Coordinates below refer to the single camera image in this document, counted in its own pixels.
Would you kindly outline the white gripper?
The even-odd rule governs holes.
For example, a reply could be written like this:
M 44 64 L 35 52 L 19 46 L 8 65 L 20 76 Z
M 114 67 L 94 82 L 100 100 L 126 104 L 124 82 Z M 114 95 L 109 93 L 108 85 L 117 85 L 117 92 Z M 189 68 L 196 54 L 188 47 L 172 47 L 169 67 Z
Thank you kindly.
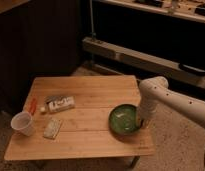
M 145 127 L 145 120 L 150 120 L 156 113 L 158 102 L 155 99 L 142 97 L 138 105 L 137 114 L 140 117 L 139 128 Z

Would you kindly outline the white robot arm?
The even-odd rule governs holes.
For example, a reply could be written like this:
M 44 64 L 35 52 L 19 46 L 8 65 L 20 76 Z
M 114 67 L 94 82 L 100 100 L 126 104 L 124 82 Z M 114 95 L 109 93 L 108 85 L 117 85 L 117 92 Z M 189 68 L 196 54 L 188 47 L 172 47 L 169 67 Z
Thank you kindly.
M 138 115 L 144 120 L 151 119 L 157 104 L 162 103 L 205 129 L 205 101 L 171 91 L 168 86 L 168 80 L 163 76 L 142 80 Z

